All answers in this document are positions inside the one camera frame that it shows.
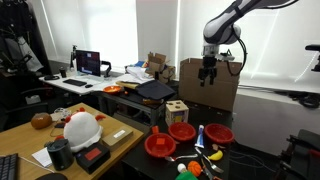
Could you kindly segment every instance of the keyboard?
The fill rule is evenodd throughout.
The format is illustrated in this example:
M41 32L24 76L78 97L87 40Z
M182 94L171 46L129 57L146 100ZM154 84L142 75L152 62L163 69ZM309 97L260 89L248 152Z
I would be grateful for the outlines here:
M75 85L75 86L83 86L83 85L87 84L86 82L74 80L74 79L67 79L62 82L67 83L67 84L71 84L71 85Z
M0 179L16 180L18 179L18 154L0 156Z

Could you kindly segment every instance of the black box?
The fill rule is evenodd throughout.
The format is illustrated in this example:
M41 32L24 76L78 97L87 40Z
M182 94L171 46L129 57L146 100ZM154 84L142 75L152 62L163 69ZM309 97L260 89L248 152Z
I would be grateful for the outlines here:
M110 158L110 150L100 143L94 143L76 154L76 160L88 174L94 172Z

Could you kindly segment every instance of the black tray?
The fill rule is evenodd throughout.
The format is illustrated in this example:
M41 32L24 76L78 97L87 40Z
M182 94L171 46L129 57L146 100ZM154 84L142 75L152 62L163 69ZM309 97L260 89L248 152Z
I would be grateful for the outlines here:
M165 99L166 97L175 94L175 91L172 88L159 80L151 80L140 84L136 87L136 90L138 94L144 98L154 100Z

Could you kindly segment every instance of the black chair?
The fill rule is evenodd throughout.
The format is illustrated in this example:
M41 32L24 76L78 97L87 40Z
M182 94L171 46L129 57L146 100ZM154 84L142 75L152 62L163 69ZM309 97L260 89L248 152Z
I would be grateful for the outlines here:
M62 107L63 100L45 98L53 91L52 87L39 87L20 92L14 82L0 73L0 132L30 122L35 113L53 113L56 108ZM35 94L44 101L27 104L25 97Z

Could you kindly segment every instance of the monitor screen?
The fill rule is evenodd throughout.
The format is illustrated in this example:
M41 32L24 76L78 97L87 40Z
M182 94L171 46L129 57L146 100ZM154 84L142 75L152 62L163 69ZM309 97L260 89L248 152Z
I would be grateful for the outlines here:
M100 53L94 51L76 50L77 71L100 76Z

